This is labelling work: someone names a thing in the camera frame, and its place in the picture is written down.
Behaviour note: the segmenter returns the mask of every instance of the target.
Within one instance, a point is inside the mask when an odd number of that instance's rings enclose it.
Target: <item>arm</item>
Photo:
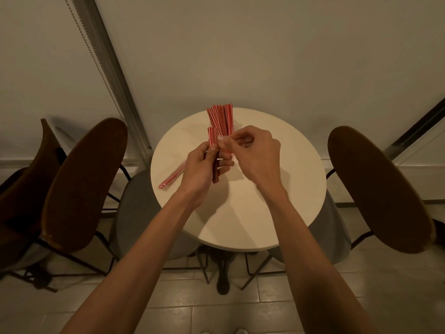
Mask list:
[[[68,333],[133,333],[158,282],[176,236],[199,206],[212,181],[216,146],[209,143],[189,153],[181,185],[151,221],[128,254],[90,294],[62,330]],[[233,166],[219,152],[220,174]]]
[[[253,126],[231,137],[224,140],[225,145],[234,152],[242,172],[257,185],[269,207],[305,333],[377,333],[369,315],[292,206],[280,178],[280,142],[269,131]]]

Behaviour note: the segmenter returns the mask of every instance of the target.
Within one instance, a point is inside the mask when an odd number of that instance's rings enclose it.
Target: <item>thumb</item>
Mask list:
[[[207,150],[206,152],[206,161],[210,162],[210,164],[213,164],[213,162],[215,161],[216,158],[216,154],[218,153],[218,151],[216,150],[216,144],[212,144],[209,147],[209,150]]]
[[[235,142],[232,138],[226,137],[224,140],[224,145],[229,149],[229,151],[233,152],[235,157],[239,159],[241,154],[246,151],[246,149],[239,146],[237,142]]]

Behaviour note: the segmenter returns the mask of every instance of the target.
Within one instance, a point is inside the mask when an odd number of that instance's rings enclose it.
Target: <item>left hand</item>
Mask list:
[[[178,191],[191,199],[194,208],[201,205],[207,196],[212,183],[212,165],[215,158],[219,158],[217,161],[219,175],[225,174],[235,165],[229,152],[216,151],[216,144],[209,145],[208,141],[201,143],[187,156],[186,168]]]

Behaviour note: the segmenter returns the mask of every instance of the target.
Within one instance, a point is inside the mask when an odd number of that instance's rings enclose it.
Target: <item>right hand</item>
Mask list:
[[[282,187],[280,175],[280,141],[268,130],[248,125],[223,140],[234,153],[243,174],[257,185],[260,192]]]

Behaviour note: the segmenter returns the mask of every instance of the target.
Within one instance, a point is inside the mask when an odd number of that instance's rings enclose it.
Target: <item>white table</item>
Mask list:
[[[254,125],[270,130],[281,142],[281,179],[289,198],[306,225],[318,215],[326,195],[321,159],[311,143],[294,127],[264,112],[233,108],[235,130]],[[201,142],[208,140],[209,117],[198,112],[173,126],[161,139],[151,162],[151,183],[163,207],[181,183],[181,177],[164,188],[159,184]],[[275,228],[256,186],[235,166],[217,184],[187,221],[184,232],[200,242],[227,251],[253,252],[278,246]]]

